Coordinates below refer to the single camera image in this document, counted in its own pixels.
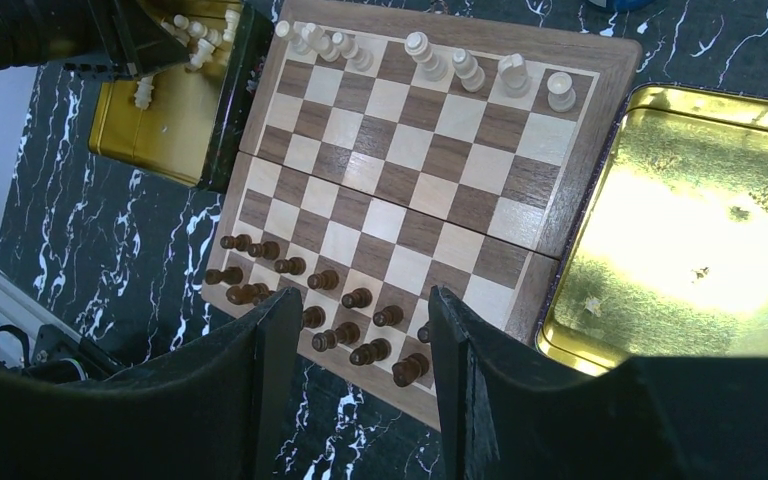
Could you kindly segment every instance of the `brown pawn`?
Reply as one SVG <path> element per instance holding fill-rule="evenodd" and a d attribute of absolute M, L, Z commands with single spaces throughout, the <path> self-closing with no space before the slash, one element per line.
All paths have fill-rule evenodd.
<path fill-rule="evenodd" d="M 256 296 L 268 292 L 269 287 L 263 283 L 243 286 L 234 285 L 225 292 L 225 297 L 234 305 L 245 305 L 247 303 L 252 303 Z"/>
<path fill-rule="evenodd" d="M 398 305 L 389 305 L 372 316 L 372 323 L 377 327 L 391 327 L 404 320 L 405 312 Z"/>
<path fill-rule="evenodd" d="M 325 310 L 322 307 L 308 307 L 302 312 L 302 327 L 319 328 L 325 323 Z"/>
<path fill-rule="evenodd" d="M 372 305 L 372 292 L 366 288 L 356 288 L 343 295 L 340 303 L 346 308 L 365 308 Z"/>
<path fill-rule="evenodd" d="M 290 275 L 301 275 L 307 269 L 307 264 L 302 257 L 275 260 L 273 266 L 277 273 L 289 273 Z"/>
<path fill-rule="evenodd" d="M 257 295 L 254 296 L 254 298 L 252 298 L 252 305 L 254 305 L 255 307 L 260 305 L 263 301 L 271 297 L 273 293 L 275 292 L 272 290 L 266 293 L 258 293 Z"/>
<path fill-rule="evenodd" d="M 416 338 L 422 343 L 431 343 L 431 322 L 419 327 L 416 331 Z"/>
<path fill-rule="evenodd" d="M 225 270 L 208 269 L 204 272 L 204 283 L 216 285 L 219 282 L 240 283 L 243 281 L 243 269 L 240 267 L 228 267 Z"/>
<path fill-rule="evenodd" d="M 307 286 L 313 290 L 333 290 L 340 284 L 340 275 L 334 270 L 325 270 L 307 277 Z"/>
<path fill-rule="evenodd" d="M 376 338 L 352 350 L 351 355 L 349 355 L 349 362 L 360 367 L 362 365 L 372 365 L 373 362 L 380 362 L 389 356 L 390 342 L 383 338 Z"/>
<path fill-rule="evenodd" d="M 421 353 L 413 353 L 393 364 L 393 382 L 396 386 L 407 387 L 417 378 L 428 373 L 431 364 Z"/>
<path fill-rule="evenodd" d="M 237 249 L 241 252 L 245 252 L 249 245 L 251 245 L 251 237 L 245 234 L 237 235 L 225 235 L 219 239 L 219 246 L 225 250 Z"/>
<path fill-rule="evenodd" d="M 317 352 L 324 352 L 342 343 L 349 345 L 360 338 L 360 328 L 352 322 L 341 323 L 336 330 L 325 330 L 313 336 L 310 345 Z"/>
<path fill-rule="evenodd" d="M 266 260 L 275 260 L 281 254 L 281 247 L 275 242 L 252 243 L 248 249 L 249 255 Z"/>

